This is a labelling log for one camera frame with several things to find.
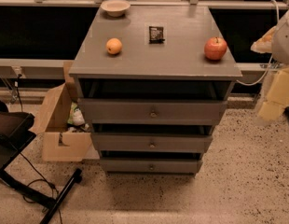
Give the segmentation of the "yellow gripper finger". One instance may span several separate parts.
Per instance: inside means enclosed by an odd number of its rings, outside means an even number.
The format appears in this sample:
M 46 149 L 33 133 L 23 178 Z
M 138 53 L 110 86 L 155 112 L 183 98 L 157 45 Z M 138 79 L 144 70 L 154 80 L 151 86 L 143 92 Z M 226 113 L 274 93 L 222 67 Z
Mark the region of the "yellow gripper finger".
M 265 122 L 275 121 L 289 106 L 289 66 L 270 76 L 268 89 L 257 116 Z

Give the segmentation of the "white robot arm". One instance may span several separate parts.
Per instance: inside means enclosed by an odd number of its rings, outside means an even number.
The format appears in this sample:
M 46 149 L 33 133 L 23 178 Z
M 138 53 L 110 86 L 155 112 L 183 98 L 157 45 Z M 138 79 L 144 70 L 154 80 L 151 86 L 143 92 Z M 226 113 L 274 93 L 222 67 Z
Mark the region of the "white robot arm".
M 257 119 L 270 123 L 289 106 L 289 10 L 251 46 L 257 53 L 271 53 L 284 68 L 269 75 L 262 85 L 262 97 L 256 105 Z

